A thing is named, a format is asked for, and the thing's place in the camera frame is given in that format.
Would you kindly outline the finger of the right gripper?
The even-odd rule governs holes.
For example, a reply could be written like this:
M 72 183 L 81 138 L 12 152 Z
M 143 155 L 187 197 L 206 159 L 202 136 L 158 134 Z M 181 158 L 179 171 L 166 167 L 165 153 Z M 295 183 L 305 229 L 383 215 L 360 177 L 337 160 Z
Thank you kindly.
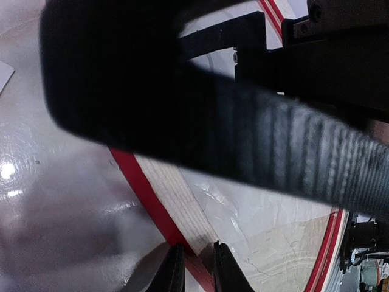
M 49 1 L 43 88 L 64 130 L 388 218 L 388 147 L 308 106 L 388 120 L 388 2 L 308 1 L 269 50 L 260 12 L 180 37 L 230 1 Z

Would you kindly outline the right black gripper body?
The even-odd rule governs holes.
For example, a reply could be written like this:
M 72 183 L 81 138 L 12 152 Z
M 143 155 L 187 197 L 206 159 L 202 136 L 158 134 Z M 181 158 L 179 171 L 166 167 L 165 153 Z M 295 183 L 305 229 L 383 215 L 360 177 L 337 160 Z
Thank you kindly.
M 285 18 L 270 49 L 266 21 L 250 12 L 181 38 L 184 60 L 236 49 L 235 78 L 186 65 L 180 121 L 189 128 L 333 127 L 388 121 L 388 2 L 308 1 Z

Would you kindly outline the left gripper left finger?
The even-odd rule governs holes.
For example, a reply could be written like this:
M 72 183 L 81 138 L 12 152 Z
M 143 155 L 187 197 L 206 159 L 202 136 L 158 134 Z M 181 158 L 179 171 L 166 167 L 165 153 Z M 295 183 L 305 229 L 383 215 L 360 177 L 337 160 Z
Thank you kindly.
M 184 292 L 185 254 L 178 243 L 171 246 L 154 275 L 146 292 Z

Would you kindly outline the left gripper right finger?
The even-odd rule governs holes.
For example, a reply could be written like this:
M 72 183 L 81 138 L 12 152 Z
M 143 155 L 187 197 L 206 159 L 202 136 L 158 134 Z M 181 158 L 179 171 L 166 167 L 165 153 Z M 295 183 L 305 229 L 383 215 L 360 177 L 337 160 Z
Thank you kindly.
M 225 243 L 213 244 L 213 278 L 217 292 L 254 292 Z

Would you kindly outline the red and wood picture frame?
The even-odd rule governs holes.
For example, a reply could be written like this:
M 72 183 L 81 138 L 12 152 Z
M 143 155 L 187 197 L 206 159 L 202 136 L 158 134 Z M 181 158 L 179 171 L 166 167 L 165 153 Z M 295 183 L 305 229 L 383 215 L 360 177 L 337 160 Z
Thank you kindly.
M 213 291 L 213 244 L 225 243 L 255 291 L 340 291 L 349 213 L 114 150 L 170 244 L 187 249 L 187 291 Z

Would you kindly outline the white mat board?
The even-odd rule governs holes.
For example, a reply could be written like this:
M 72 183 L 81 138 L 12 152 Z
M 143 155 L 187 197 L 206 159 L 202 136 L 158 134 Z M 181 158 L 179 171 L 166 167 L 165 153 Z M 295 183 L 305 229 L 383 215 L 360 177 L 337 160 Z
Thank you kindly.
M 14 72 L 15 69 L 13 67 L 0 61 L 0 93 L 3 92 Z

